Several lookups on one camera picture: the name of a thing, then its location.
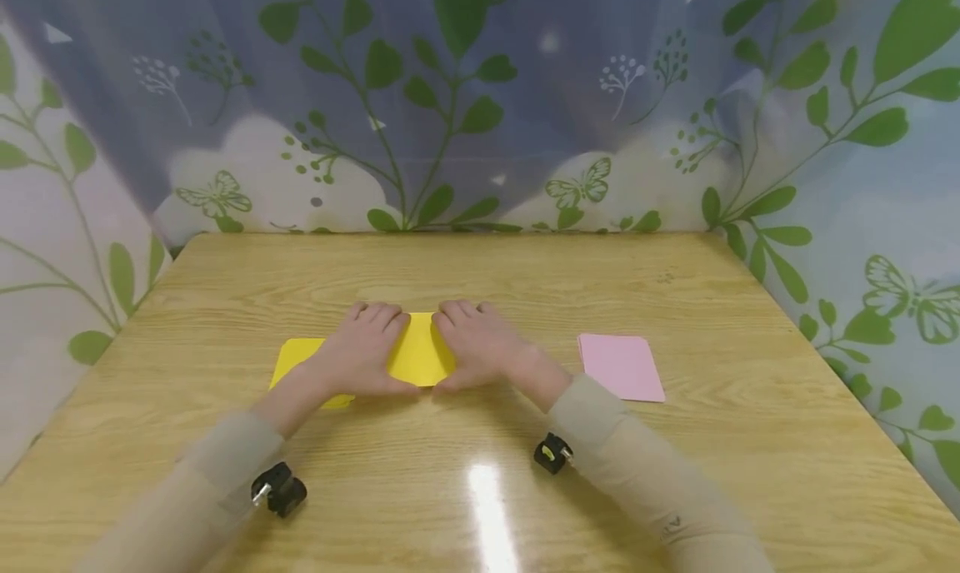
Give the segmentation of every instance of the yellow origami paper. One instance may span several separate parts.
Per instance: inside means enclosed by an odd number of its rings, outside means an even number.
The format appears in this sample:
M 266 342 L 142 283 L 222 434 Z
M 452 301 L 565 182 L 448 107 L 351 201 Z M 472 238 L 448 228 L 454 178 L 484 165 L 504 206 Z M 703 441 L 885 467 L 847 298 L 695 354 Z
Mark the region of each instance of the yellow origami paper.
M 433 313 L 410 313 L 410 325 L 393 348 L 387 361 L 387 372 L 399 380 L 421 388 L 429 388 L 453 373 L 454 360 L 440 331 L 431 320 Z M 273 369 L 270 387 L 298 364 L 308 359 L 323 344 L 323 338 L 294 338 L 286 340 L 280 348 L 277 366 Z M 353 401 L 353 396 L 341 395 L 330 398 L 324 409 L 343 408 Z

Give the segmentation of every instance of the table surface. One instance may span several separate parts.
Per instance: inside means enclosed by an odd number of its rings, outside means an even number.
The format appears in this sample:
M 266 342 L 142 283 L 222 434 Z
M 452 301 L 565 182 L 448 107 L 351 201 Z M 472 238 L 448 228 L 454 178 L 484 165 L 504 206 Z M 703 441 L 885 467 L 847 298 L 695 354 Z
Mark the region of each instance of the table surface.
M 283 341 L 354 301 L 492 301 L 579 370 L 577 335 L 650 341 L 665 404 L 632 409 L 740 505 L 778 571 L 955 572 L 960 525 L 716 237 L 201 235 L 0 487 L 2 571 L 64 571 L 186 443 L 267 387 Z M 288 448 L 310 489 L 226 571 L 665 571 L 576 471 L 532 464 L 505 387 L 321 411 Z

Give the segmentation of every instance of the finger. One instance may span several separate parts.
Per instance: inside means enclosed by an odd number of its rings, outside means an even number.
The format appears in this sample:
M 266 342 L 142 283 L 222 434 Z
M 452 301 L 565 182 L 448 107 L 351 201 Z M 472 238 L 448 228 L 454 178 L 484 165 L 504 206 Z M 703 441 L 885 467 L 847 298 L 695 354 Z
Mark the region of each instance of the finger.
M 400 313 L 403 313 L 403 309 L 400 308 L 399 304 L 384 304 L 384 307 L 371 321 L 373 328 L 384 331 L 387 325 L 390 325 L 390 321 L 393 321 L 393 318 Z
M 480 311 L 482 314 L 485 314 L 485 315 L 500 316 L 500 311 L 498 311 L 497 308 L 493 306 L 493 304 L 491 304 L 490 302 L 486 302 L 486 301 L 480 302 L 479 304 L 477 304 L 477 309 L 478 311 Z
M 461 321 L 466 321 L 468 316 L 467 313 L 463 312 L 463 307 L 460 304 L 460 301 L 443 301 L 440 303 L 440 312 L 444 315 L 447 315 L 447 318 L 454 326 L 458 325 Z
M 466 371 L 456 370 L 449 377 L 441 379 L 433 388 L 433 394 L 456 394 L 457 391 L 469 388 L 469 375 Z
M 405 381 L 400 381 L 396 377 L 387 376 L 386 372 L 377 390 L 381 396 L 416 396 L 419 394 L 419 388 L 417 388 L 417 386 L 406 383 Z
M 362 310 L 360 316 L 357 317 L 358 321 L 370 322 L 373 321 L 373 318 L 386 307 L 384 302 L 374 302 L 373 304 L 367 304 L 367 308 Z
M 473 316 L 478 312 L 470 301 L 457 301 L 457 304 L 460 304 L 460 308 L 463 309 L 463 314 L 467 316 Z
M 366 302 L 356 301 L 353 303 L 353 306 L 347 310 L 347 315 L 343 316 L 344 321 L 356 321 L 360 313 L 367 308 Z
M 393 319 L 387 323 L 384 333 L 387 336 L 387 339 L 390 340 L 390 345 L 397 344 L 397 340 L 400 338 L 400 334 L 403 334 L 404 329 L 410 325 L 410 313 L 400 313 L 397 316 L 394 316 Z
M 450 338 L 453 337 L 453 321 L 450 321 L 447 313 L 434 313 L 431 316 L 433 320 L 433 325 L 437 326 L 437 329 L 440 331 L 440 335 L 443 337 L 443 340 L 450 344 Z

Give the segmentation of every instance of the sleeve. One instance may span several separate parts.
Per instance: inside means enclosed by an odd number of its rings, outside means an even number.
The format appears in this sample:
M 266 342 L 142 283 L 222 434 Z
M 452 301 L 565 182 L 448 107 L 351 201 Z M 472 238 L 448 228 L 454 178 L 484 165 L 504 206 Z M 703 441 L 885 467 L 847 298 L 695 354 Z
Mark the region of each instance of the sleeve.
M 583 477 L 666 546 L 677 573 L 772 573 L 763 546 L 720 490 L 588 376 L 549 413 Z
M 75 573 L 193 573 L 250 514 L 253 479 L 283 438 L 248 411 L 225 417 L 78 562 Z

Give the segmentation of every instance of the curtain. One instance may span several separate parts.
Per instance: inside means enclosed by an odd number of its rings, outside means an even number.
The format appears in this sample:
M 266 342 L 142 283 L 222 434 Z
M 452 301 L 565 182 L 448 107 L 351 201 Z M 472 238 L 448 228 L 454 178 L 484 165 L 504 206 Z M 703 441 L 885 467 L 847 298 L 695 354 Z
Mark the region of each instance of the curtain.
M 956 3 L 2 0 L 0 472 L 197 232 L 709 230 L 960 512 Z

